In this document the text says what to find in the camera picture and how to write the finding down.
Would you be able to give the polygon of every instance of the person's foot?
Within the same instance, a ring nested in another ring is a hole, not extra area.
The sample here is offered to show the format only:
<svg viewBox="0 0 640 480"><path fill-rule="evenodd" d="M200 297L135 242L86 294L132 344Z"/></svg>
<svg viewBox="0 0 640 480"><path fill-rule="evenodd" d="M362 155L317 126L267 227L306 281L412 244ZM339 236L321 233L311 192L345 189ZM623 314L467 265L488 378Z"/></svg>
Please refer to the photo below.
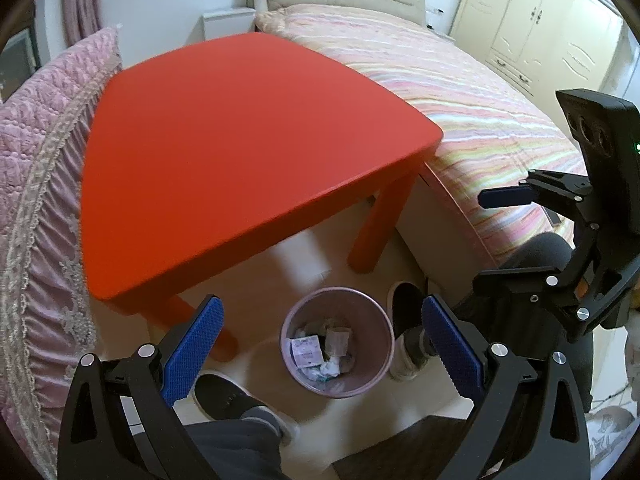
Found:
<svg viewBox="0 0 640 480"><path fill-rule="evenodd" d="M424 293L409 282L398 282L391 287L386 301L386 312L396 338L394 357L389 374L396 381L410 381L422 370L433 349L423 348L422 302Z"/></svg>
<svg viewBox="0 0 640 480"><path fill-rule="evenodd" d="M300 433L300 427L290 416L252 397L242 386L219 372L212 370L202 372L193 387L193 398L197 406L213 420L244 418L243 415L249 410L251 410L250 418L255 420L261 418L255 416L256 413L259 414L256 408L264 410L265 422L272 426L270 420L274 420L278 426L274 429L280 431L284 446L291 444Z"/></svg>

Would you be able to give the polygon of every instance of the pink trash can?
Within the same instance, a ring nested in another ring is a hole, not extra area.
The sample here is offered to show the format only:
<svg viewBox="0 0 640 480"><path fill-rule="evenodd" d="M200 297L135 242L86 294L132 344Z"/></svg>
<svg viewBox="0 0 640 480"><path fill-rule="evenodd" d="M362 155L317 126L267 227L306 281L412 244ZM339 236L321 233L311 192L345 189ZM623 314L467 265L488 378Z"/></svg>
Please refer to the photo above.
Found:
<svg viewBox="0 0 640 480"><path fill-rule="evenodd" d="M320 383L298 370L289 340L308 322L330 317L341 318L351 327L355 364L350 372ZM309 294L289 311L280 331L280 350L289 373L307 390L343 399L366 392L389 370L394 354L394 331L376 301L352 288L332 286Z"/></svg>

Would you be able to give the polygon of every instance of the striped bedspread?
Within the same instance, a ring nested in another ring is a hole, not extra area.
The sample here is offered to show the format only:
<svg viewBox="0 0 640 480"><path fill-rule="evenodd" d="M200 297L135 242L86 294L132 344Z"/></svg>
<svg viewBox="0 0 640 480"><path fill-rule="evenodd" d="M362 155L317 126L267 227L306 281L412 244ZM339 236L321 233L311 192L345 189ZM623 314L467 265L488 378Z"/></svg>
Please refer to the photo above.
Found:
<svg viewBox="0 0 640 480"><path fill-rule="evenodd" d="M563 219L553 229L538 205L478 206L482 189L514 186L528 169L586 170L545 114L450 41L401 18L348 7L296 5L259 13L256 24L357 70L438 124L444 139L425 170L455 200L495 262L544 231L572 240L573 223Z"/></svg>

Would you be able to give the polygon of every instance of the trash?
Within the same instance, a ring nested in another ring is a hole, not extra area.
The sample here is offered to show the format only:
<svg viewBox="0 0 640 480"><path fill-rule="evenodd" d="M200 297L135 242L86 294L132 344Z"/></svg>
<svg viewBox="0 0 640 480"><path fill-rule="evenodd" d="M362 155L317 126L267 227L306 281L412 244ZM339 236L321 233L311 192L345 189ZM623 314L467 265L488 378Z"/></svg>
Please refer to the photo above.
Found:
<svg viewBox="0 0 640 480"><path fill-rule="evenodd" d="M298 368L318 366L324 362L317 335L292 339L291 353Z"/></svg>
<svg viewBox="0 0 640 480"><path fill-rule="evenodd" d="M290 341L300 373L311 381L325 383L350 372L355 365L351 333L347 323L335 317L311 321L297 329L295 339Z"/></svg>

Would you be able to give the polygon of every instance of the black mat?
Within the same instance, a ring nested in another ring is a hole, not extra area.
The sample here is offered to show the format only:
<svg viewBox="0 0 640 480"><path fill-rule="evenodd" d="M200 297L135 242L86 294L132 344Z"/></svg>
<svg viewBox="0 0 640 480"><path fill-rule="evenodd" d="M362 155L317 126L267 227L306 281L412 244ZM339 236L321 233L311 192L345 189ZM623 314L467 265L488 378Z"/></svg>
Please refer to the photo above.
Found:
<svg viewBox="0 0 640 480"><path fill-rule="evenodd" d="M430 415L397 435L334 462L340 480L436 479L462 441L465 420Z"/></svg>

